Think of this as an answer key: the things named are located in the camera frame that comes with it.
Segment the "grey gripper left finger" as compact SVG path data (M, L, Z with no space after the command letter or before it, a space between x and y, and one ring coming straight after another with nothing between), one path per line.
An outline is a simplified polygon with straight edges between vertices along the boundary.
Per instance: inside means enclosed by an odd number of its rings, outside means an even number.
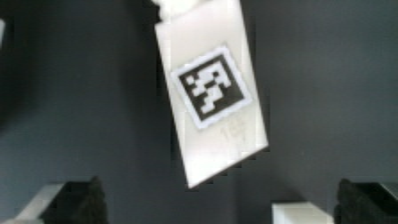
M48 184L14 217L16 224L108 224L101 181Z

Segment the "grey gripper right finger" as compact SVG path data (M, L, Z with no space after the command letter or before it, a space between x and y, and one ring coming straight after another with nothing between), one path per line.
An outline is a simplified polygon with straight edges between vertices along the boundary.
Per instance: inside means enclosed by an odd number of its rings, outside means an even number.
M334 224L398 224L396 182L341 180Z

